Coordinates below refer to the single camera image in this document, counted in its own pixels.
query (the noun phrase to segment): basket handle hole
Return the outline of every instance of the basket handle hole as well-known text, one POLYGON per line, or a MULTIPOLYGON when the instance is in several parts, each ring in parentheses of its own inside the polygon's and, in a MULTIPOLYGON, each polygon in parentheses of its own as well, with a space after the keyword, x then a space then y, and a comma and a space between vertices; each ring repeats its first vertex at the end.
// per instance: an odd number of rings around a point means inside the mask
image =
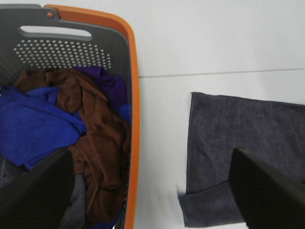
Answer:
POLYGON ((61 36, 77 36, 77 37, 83 37, 86 40, 88 38, 91 38, 92 35, 90 32, 86 30, 79 30, 79 29, 73 29, 73 28, 64 28, 64 27, 54 27, 54 26, 28 26, 23 25, 20 27, 20 30, 22 31, 23 35, 25 36, 48 36, 50 34, 53 35, 61 35, 61 36))

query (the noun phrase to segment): folded gray towel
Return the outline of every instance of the folded gray towel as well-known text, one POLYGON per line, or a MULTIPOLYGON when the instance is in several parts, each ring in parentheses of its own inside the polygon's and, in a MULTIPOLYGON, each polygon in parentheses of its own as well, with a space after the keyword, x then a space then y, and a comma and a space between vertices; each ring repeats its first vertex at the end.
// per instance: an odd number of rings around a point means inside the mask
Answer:
POLYGON ((186 227, 243 222, 228 186, 234 148, 248 149, 297 182, 305 181, 305 106, 192 93, 186 227))

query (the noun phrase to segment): purple cloth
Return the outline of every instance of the purple cloth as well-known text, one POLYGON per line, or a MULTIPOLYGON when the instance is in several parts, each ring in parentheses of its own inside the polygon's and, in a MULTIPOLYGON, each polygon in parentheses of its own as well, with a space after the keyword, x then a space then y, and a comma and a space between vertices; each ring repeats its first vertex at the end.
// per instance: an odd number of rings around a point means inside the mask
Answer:
POLYGON ((127 103, 127 92, 123 79, 119 75, 112 76, 102 67, 73 67, 75 70, 91 76, 93 81, 98 85, 100 90, 109 99, 110 108, 118 109, 127 103))

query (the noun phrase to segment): pile of laundry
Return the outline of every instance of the pile of laundry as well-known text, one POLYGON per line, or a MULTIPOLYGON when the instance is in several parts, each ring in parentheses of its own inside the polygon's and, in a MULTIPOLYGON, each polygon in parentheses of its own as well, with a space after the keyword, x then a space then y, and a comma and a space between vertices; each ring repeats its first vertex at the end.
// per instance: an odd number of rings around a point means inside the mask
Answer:
POLYGON ((75 186, 61 229, 112 229, 127 193, 130 105, 125 84, 100 67, 23 71, 1 88, 0 187, 60 147, 75 186))

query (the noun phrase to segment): blue towel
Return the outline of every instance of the blue towel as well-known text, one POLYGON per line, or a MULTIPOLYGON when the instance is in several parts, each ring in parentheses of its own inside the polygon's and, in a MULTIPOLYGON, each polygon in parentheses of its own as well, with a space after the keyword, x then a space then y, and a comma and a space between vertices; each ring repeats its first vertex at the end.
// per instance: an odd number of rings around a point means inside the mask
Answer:
POLYGON ((132 106, 130 104, 124 104, 116 109, 116 111, 119 112, 120 118, 124 119, 128 123, 130 123, 131 110, 132 106))
POLYGON ((114 227, 114 225, 116 224, 116 222, 119 220, 119 218, 121 216, 121 212, 122 212, 122 210, 120 210, 120 212, 118 213, 118 215, 112 222, 100 223, 98 225, 90 226, 90 227, 88 227, 88 229, 112 229, 114 227))
POLYGON ((76 115, 55 106, 57 87, 22 93, 4 86, 0 96, 0 154, 32 169, 60 147, 76 143, 86 126, 76 115))

